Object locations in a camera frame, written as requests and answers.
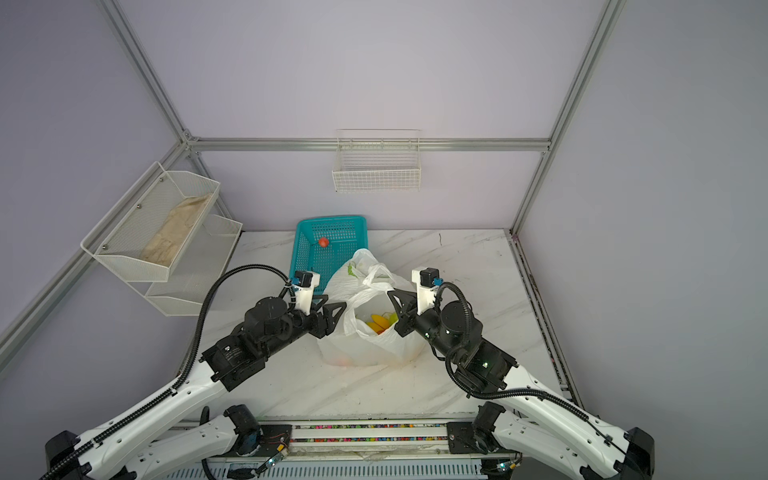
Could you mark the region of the yellow fake banana bunch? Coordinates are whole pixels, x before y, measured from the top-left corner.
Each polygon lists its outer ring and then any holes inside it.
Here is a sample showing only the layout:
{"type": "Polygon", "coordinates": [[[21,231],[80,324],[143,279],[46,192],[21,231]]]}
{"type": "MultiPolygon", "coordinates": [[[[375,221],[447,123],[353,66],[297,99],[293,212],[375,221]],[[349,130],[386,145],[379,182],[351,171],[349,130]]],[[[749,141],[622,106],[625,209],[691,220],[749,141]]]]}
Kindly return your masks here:
{"type": "Polygon", "coordinates": [[[374,314],[370,320],[366,322],[366,325],[373,330],[377,335],[381,335],[388,330],[396,321],[398,317],[394,313],[388,313],[383,315],[374,314]]]}

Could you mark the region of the white lemon print plastic bag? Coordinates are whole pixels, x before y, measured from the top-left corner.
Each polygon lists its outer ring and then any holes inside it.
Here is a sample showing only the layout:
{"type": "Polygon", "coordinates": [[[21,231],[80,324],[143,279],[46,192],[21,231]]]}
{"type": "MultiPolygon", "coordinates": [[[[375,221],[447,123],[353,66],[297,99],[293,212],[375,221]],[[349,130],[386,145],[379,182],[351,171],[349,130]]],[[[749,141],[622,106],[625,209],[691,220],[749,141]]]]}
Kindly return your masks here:
{"type": "Polygon", "coordinates": [[[328,281],[324,294],[331,303],[346,308],[334,332],[318,341],[325,363],[342,367],[391,366],[417,358],[425,342],[416,335],[400,336],[393,326],[378,333],[376,316],[397,318],[387,293],[394,289],[408,293],[414,286],[390,271],[368,249],[357,250],[328,281]]]}

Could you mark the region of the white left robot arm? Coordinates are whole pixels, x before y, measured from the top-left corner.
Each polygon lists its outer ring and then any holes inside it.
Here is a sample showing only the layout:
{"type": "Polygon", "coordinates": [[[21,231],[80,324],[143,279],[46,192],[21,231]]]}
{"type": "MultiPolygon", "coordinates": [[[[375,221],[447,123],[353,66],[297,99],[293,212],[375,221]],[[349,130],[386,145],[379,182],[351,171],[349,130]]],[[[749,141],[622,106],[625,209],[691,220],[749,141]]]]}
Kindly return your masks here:
{"type": "Polygon", "coordinates": [[[160,436],[211,401],[263,370],[267,360],[302,336],[335,330],[346,305],[320,295],[296,308],[277,297],[259,300],[231,334],[221,338],[149,398],[81,434],[63,431],[46,444],[47,479],[150,479],[203,455],[254,447],[258,430],[242,406],[176,440],[160,436]]]}

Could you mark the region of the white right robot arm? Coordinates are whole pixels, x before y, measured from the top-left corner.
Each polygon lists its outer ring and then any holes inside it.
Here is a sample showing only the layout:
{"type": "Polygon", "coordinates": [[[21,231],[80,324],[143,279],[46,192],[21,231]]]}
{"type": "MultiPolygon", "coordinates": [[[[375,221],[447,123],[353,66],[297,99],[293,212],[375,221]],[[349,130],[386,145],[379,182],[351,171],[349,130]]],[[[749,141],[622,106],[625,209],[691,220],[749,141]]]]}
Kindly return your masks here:
{"type": "Polygon", "coordinates": [[[395,331],[416,334],[443,362],[450,380],[481,401],[473,425],[483,452],[513,450],[573,479],[650,479],[655,441],[644,430],[623,430],[546,387],[516,358],[483,336],[483,324],[452,283],[394,289],[395,331]]]}

